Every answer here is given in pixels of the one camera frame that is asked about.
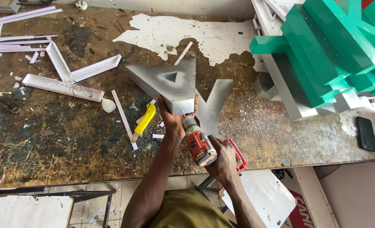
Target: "tiled floor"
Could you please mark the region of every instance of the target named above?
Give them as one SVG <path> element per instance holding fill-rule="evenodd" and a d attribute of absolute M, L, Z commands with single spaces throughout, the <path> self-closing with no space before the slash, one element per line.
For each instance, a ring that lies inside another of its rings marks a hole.
<path fill-rule="evenodd" d="M 173 176 L 168 178 L 167 190 L 171 189 L 186 189 L 194 188 L 208 177 L 208 174 L 198 174 L 189 176 Z M 121 220 L 123 219 L 124 210 L 127 207 L 135 189 L 141 183 L 141 180 L 124 180 L 115 182 L 92 183 L 82 185 L 61 185 L 49 187 L 49 192 L 75 191 L 75 190 L 89 190 L 100 191 L 116 189 L 117 193 L 112 196 L 112 203 L 109 213 L 108 225 L 111 228 L 119 228 Z M 221 188 L 221 184 L 214 181 L 210 186 L 213 188 Z M 217 207 L 225 206 L 222 199 L 215 194 L 208 194 L 206 196 Z M 102 228 L 104 212 L 107 203 L 107 196 L 91 199 L 85 202 L 74 204 L 69 228 Z M 234 221 L 235 217 L 231 211 L 227 211 L 226 216 Z M 96 224 L 89 223 L 91 218 L 97 219 Z"/>

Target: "person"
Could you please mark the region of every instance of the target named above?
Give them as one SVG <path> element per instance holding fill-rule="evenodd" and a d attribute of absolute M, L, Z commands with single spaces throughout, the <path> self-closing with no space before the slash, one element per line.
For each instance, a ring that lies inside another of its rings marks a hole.
<path fill-rule="evenodd" d="M 173 116 L 162 96 L 158 96 L 165 136 L 152 165 L 135 190 L 125 209 L 121 228 L 224 228 L 233 227 L 228 219 L 195 189 L 165 191 L 174 157 L 185 137 L 183 115 Z M 195 97 L 195 117 L 198 95 Z M 231 197 L 239 228 L 265 227 L 256 213 L 236 171 L 235 149 L 220 139 L 209 136 L 217 151 L 217 160 L 205 169 L 217 179 Z"/>

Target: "yellow utility knife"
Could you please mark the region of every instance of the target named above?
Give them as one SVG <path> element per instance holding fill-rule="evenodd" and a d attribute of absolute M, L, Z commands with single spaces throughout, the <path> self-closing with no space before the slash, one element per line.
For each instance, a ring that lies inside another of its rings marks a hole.
<path fill-rule="evenodd" d="M 149 103 L 146 109 L 146 113 L 144 115 L 144 118 L 142 118 L 141 122 L 138 124 L 138 126 L 134 130 L 134 135 L 131 139 L 132 143 L 135 143 L 137 141 L 137 138 L 142 135 L 145 128 L 148 126 L 149 122 L 151 122 L 152 117 L 154 117 L 156 112 L 155 105 L 152 103 Z"/>

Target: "black phone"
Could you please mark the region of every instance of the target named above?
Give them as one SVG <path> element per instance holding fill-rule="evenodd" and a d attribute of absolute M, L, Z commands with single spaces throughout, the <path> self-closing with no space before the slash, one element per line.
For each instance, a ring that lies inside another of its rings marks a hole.
<path fill-rule="evenodd" d="M 356 127 L 359 146 L 375 152 L 375 133 L 373 132 L 372 121 L 363 117 L 356 117 Z"/>

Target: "paint-stained table surface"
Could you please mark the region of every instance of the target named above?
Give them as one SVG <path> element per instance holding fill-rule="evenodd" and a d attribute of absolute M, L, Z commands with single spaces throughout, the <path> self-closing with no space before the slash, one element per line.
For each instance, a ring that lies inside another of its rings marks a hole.
<path fill-rule="evenodd" d="M 53 40 L 72 71 L 121 54 L 123 58 L 117 68 L 93 76 L 85 83 L 105 91 L 106 97 L 115 89 L 131 128 L 135 128 L 135 120 L 144 114 L 151 98 L 129 79 L 125 66 L 173 65 L 178 56 L 169 55 L 163 61 L 157 53 L 137 45 L 112 42 L 124 30 L 133 29 L 129 21 L 140 12 L 92 7 L 80 11 L 72 5 L 58 5 L 58 8 L 64 12 L 5 24 L 2 36 L 58 35 Z M 21 11 L 30 9 L 34 8 L 22 7 Z M 177 16 L 200 21 L 234 21 Z M 291 122 L 282 104 L 256 97 L 251 84 L 261 73 L 253 69 L 255 60 L 249 52 L 231 54 L 222 64 L 210 66 L 193 38 L 169 48 L 175 48 L 180 55 L 189 41 L 194 45 L 185 58 L 197 58 L 196 88 L 205 100 L 216 79 L 234 79 L 218 120 L 219 131 L 222 139 L 232 138 L 236 142 L 249 162 L 249 169 L 375 160 L 375 152 L 359 149 L 355 137 L 349 137 L 341 129 L 337 114 Z M 17 82 L 14 76 L 24 77 L 27 73 L 58 78 L 48 56 L 29 64 L 25 55 L 33 53 L 3 53 L 0 57 L 0 91 L 12 92 L 9 96 L 21 108 L 19 114 L 11 114 L 0 105 L 0 187 L 142 178 L 160 145 L 160 140 L 152 139 L 152 134 L 164 133 L 157 126 L 161 122 L 159 113 L 138 139 L 139 149 L 133 151 L 123 122 L 116 122 L 121 120 L 117 109 L 106 113 L 94 101 L 28 86 L 22 95 L 20 87 L 13 88 Z M 48 129 L 54 133 L 41 135 L 41 131 Z M 194 165 L 182 142 L 171 175 L 204 172 L 205 169 Z"/>

